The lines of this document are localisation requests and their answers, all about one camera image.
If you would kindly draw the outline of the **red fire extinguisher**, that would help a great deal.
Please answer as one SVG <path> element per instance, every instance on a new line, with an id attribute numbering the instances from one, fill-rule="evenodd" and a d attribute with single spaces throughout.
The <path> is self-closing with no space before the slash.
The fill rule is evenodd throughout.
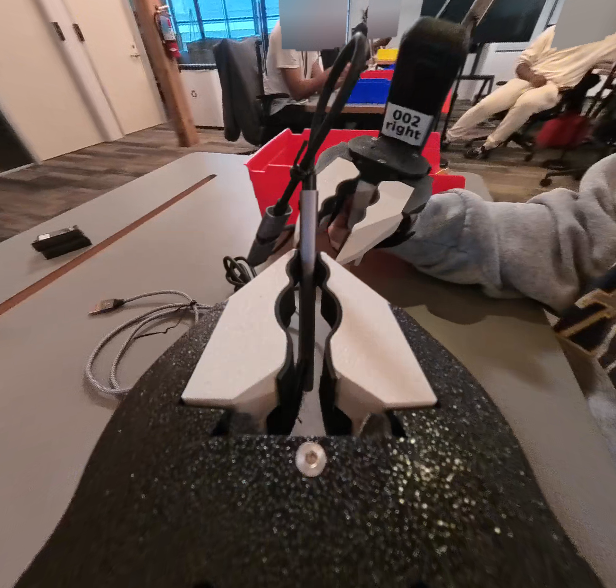
<path id="1" fill-rule="evenodd" d="M 181 51 L 171 21 L 169 7 L 167 5 L 156 6 L 153 19 L 167 56 L 175 62 L 178 62 L 181 58 Z"/>

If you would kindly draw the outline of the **black screen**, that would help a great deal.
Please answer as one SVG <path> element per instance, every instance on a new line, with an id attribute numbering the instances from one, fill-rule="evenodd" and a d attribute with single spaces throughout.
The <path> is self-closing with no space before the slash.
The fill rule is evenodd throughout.
<path id="1" fill-rule="evenodd" d="M 475 0 L 423 0 L 421 16 L 460 23 Z M 546 0 L 494 0 L 473 34 L 475 44 L 528 42 Z"/>

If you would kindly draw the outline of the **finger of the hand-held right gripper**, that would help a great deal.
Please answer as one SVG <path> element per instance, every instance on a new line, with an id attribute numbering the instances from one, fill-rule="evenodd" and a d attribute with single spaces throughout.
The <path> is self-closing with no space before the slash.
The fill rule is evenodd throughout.
<path id="1" fill-rule="evenodd" d="M 315 246 L 324 247 L 328 226 L 342 208 L 350 211 L 352 198 L 359 180 L 357 167 L 348 160 L 336 158 L 317 174 L 317 225 L 314 230 Z M 343 247 L 360 247 L 360 222 L 351 229 Z"/>
<path id="2" fill-rule="evenodd" d="M 368 207 L 360 222 L 360 247 L 343 247 L 336 257 L 337 263 L 358 264 L 365 253 L 393 235 L 402 221 L 414 187 L 402 182 L 382 182 L 378 185 L 378 192 L 378 201 Z"/>

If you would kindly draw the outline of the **black office chair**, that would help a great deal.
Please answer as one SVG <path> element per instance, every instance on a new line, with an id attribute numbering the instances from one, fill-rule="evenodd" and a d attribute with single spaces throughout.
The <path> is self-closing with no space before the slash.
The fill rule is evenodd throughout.
<path id="1" fill-rule="evenodd" d="M 276 100 L 288 96 L 265 90 L 266 53 L 261 39 L 246 38 L 240 42 L 240 48 L 241 133 L 248 143 L 260 147 L 284 129 L 272 108 Z"/>
<path id="2" fill-rule="evenodd" d="M 600 69 L 584 76 L 574 90 L 566 93 L 562 107 L 547 121 L 565 113 L 590 118 L 591 129 L 587 138 L 574 149 L 539 150 L 535 148 L 534 138 L 527 160 L 537 152 L 559 151 L 557 157 L 542 163 L 546 173 L 539 185 L 545 189 L 552 185 L 554 177 L 568 176 L 580 181 L 592 160 L 601 160 L 615 153 L 615 66 L 608 71 Z"/>

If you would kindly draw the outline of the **red bag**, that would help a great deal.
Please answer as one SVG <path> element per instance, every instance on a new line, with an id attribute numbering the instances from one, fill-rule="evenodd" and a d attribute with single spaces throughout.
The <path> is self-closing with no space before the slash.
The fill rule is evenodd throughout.
<path id="1" fill-rule="evenodd" d="M 591 119 L 584 115 L 559 115 L 543 124 L 535 137 L 535 148 L 574 149 L 587 138 L 591 124 Z"/>

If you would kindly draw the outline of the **white double door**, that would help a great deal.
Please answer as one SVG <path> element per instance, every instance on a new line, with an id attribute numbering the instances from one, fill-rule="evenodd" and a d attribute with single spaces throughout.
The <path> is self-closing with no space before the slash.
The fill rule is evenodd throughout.
<path id="1" fill-rule="evenodd" d="M 123 137 L 65 0 L 1 0 L 1 114 L 30 162 Z"/>

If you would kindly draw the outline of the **grey jacket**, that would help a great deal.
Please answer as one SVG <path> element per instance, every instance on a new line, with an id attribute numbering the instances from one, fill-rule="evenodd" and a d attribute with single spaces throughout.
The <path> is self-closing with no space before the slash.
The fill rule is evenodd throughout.
<path id="1" fill-rule="evenodd" d="M 257 37 L 224 38 L 212 49 L 222 93 L 224 135 L 230 142 L 243 137 L 260 146 L 264 140 L 260 44 Z"/>

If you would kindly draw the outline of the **grey metal plug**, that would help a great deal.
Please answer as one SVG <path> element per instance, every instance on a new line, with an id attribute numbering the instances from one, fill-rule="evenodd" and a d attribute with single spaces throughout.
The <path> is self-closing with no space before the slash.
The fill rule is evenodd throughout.
<path id="1" fill-rule="evenodd" d="M 379 199 L 378 186 L 359 179 L 352 198 L 349 212 L 348 227 L 354 228 L 366 215 L 369 206 Z"/>

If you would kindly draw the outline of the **wooden top table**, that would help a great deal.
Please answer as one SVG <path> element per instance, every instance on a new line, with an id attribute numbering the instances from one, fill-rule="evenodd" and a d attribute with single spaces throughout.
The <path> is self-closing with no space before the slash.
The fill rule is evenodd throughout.
<path id="1" fill-rule="evenodd" d="M 298 104 L 297 106 L 309 113 L 315 113 L 317 110 L 317 99 L 309 99 L 307 102 Z M 383 115 L 386 109 L 385 104 L 346 104 L 342 110 L 343 115 Z"/>

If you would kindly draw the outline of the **person's right hand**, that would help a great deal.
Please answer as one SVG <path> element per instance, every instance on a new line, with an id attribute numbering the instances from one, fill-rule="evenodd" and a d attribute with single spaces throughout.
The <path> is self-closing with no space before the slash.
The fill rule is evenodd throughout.
<path id="1" fill-rule="evenodd" d="M 329 243 L 335 253 L 340 253 L 350 235 L 349 215 L 349 210 L 342 208 L 328 226 Z"/>

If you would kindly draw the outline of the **black tripod stand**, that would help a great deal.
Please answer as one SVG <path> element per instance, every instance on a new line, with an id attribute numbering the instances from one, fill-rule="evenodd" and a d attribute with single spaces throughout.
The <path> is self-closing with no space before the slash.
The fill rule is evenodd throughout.
<path id="1" fill-rule="evenodd" d="M 482 21 L 482 19 L 485 17 L 485 15 L 488 13 L 490 7 L 492 6 L 493 2 L 495 0 L 474 0 L 472 6 L 469 8 L 467 14 L 465 15 L 465 17 L 463 18 L 463 20 L 460 23 L 461 28 L 464 30 L 465 32 L 465 49 L 466 49 L 466 54 L 469 53 L 469 49 L 471 47 L 471 44 L 473 42 L 473 37 L 474 37 L 474 33 L 476 28 L 479 26 L 480 22 Z M 451 99 L 450 99 L 450 107 L 449 110 L 446 114 L 445 120 L 443 122 L 443 131 L 442 131 L 442 137 L 445 136 L 448 127 L 449 127 L 449 122 L 450 122 L 450 118 L 451 118 L 451 114 L 453 111 L 453 108 L 455 106 L 455 103 L 458 99 L 458 90 L 459 90 L 459 85 L 461 83 L 461 81 L 465 78 L 465 76 L 463 75 L 464 69 L 465 69 L 465 64 L 466 64 L 466 57 L 463 58 L 461 65 L 458 69 L 458 73 L 455 79 L 455 83 L 453 84 L 452 87 L 452 91 L 451 91 Z"/>

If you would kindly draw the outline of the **wooden post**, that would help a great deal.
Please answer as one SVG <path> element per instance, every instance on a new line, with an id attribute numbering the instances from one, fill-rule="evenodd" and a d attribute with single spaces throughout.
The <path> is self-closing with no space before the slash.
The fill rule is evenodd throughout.
<path id="1" fill-rule="evenodd" d="M 158 81 L 179 145 L 194 147 L 198 144 L 198 134 L 179 66 L 167 56 L 153 19 L 155 7 L 163 3 L 161 0 L 133 0 L 133 3 L 141 26 L 143 42 L 150 57 L 151 68 Z"/>

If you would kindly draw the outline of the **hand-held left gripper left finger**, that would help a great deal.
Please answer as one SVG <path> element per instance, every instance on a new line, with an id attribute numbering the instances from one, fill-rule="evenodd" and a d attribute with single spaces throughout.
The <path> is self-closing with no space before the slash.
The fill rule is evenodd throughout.
<path id="1" fill-rule="evenodd" d="M 301 406 L 289 326 L 299 258 L 290 250 L 232 295 L 182 393 L 184 404 L 248 414 L 292 431 Z"/>

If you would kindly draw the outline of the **person's right forearm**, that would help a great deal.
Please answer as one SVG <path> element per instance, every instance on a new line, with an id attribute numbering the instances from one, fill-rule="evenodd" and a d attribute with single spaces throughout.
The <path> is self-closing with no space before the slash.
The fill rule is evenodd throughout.
<path id="1" fill-rule="evenodd" d="M 615 264 L 615 154 L 590 167 L 576 192 L 526 203 L 464 189 L 434 195 L 408 239 L 384 250 L 442 281 L 563 311 Z"/>

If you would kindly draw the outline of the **blue plastic bin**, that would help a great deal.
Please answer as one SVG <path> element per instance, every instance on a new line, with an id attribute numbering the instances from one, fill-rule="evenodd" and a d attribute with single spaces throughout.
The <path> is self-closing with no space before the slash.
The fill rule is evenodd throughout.
<path id="1" fill-rule="evenodd" d="M 353 87 L 347 104 L 380 105 L 388 100 L 391 80 L 387 78 L 360 78 Z"/>

